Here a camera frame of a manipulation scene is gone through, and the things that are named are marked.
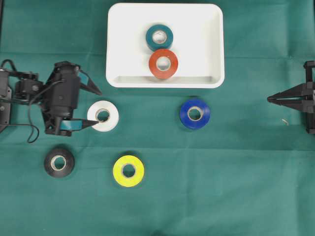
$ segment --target wire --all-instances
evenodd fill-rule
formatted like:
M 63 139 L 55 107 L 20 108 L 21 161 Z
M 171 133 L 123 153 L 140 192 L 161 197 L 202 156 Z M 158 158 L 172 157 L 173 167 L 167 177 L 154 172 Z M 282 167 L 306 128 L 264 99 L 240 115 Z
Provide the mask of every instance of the wire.
M 15 67 L 15 65 L 14 65 L 14 63 L 13 63 L 13 61 L 10 60 L 10 59 L 5 59 L 5 60 L 1 63 L 1 66 L 0 66 L 0 67 L 3 68 L 4 65 L 5 65 L 7 62 L 10 64 L 10 66 L 11 66 L 11 68 L 12 68 L 13 71 L 17 71 L 17 70 L 16 70 L 16 67 Z
M 32 142 L 30 142 L 30 138 L 31 138 L 31 136 L 29 136 L 29 138 L 28 138 L 28 140 L 27 140 L 27 142 L 29 143 L 29 144 L 31 144 L 31 143 L 33 143 L 33 142 L 35 142 L 36 140 L 37 140 L 37 138 L 38 138 L 38 136 L 39 136 L 39 129 L 37 128 L 37 126 L 35 126 L 35 125 L 32 125 L 32 124 L 0 124 L 0 125 L 6 125 L 6 126 L 31 126 L 32 127 L 32 129 L 36 129 L 36 131 L 37 131 L 37 135 L 36 135 L 36 138 L 32 141 Z
M 41 96 L 43 93 L 45 93 L 46 91 L 48 91 L 49 89 L 51 89 L 53 86 L 55 86 L 55 85 L 58 84 L 58 83 L 63 83 L 63 80 L 59 80 L 59 81 L 53 82 L 53 83 L 50 84 L 47 88 L 45 88 L 44 90 L 42 90 L 41 92 L 39 92 L 38 94 L 36 94 L 36 96 L 34 96 L 34 97 L 32 98 L 32 100 L 29 102 L 29 107 L 28 107 L 28 119 L 29 119 L 29 123 L 30 123 L 29 125 L 31 126 L 31 134 L 29 135 L 29 138 L 28 138 L 28 140 L 27 140 L 27 142 L 28 142 L 29 144 L 34 143 L 34 142 L 37 140 L 38 136 L 39 136 L 39 130 L 38 130 L 38 128 L 37 128 L 35 125 L 33 125 L 33 122 L 32 122 L 32 118 L 31 118 L 31 106 L 32 106 L 33 102 L 34 102 L 37 98 L 39 98 L 39 96 Z M 33 136 L 34 128 L 35 128 L 35 127 L 36 127 L 36 129 L 37 129 L 37 136 L 36 136 L 32 141 L 30 141 L 30 140 L 31 140 L 31 137 Z

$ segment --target green fabric surface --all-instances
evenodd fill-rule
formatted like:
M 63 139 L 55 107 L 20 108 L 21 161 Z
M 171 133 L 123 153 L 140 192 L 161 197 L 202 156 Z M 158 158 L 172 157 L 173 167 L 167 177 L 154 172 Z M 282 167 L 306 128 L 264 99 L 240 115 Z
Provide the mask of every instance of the green fabric surface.
M 315 59 L 313 0 L 199 1 L 223 11 L 226 76 L 216 89 L 110 86 L 104 77 L 107 12 L 117 2 L 5 0 L 0 59 L 38 72 L 42 81 L 55 62 L 81 65 L 103 96 L 80 91 L 74 117 L 86 118 L 90 105 L 109 100 L 120 121 L 106 133 L 87 128 L 70 138 L 45 135 L 34 106 L 41 131 L 36 143 L 26 143 L 29 127 L 6 128 L 0 134 L 0 234 L 314 235 L 315 137 L 306 133 L 303 114 L 266 100 L 305 81 L 303 63 Z M 195 131 L 179 118 L 191 96 L 212 114 Z M 27 122 L 26 111 L 13 106 L 11 122 Z M 57 145 L 76 160 L 62 179 L 43 167 Z M 125 153 L 145 164 L 145 178 L 134 188 L 112 177 Z

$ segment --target small debris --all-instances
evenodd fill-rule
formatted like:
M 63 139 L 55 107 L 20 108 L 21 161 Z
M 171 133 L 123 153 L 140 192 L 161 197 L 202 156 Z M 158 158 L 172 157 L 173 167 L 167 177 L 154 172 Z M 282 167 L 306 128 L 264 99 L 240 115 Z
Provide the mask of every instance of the small debris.
M 287 122 L 286 119 L 281 119 L 286 125 L 289 125 L 289 122 Z

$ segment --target black tape roll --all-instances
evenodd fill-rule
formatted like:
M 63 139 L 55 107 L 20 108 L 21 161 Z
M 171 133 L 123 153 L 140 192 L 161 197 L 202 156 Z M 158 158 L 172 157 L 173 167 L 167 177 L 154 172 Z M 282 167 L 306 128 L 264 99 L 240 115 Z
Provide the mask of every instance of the black tape roll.
M 55 166 L 55 161 L 62 158 L 64 165 L 61 168 Z M 55 178 L 62 178 L 70 174 L 74 168 L 74 157 L 71 152 L 62 148 L 52 149 L 46 156 L 44 167 L 47 174 Z

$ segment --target white tape roll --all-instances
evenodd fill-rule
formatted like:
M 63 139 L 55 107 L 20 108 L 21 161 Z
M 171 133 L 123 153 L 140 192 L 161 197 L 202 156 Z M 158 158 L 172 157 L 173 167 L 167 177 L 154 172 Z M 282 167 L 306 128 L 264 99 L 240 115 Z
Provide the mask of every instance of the white tape roll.
M 100 121 L 97 116 L 101 112 L 108 112 L 108 119 Z M 115 128 L 119 121 L 119 113 L 115 105 L 108 101 L 98 101 L 94 103 L 88 110 L 88 120 L 99 121 L 98 124 L 92 127 L 100 132 L 107 132 Z

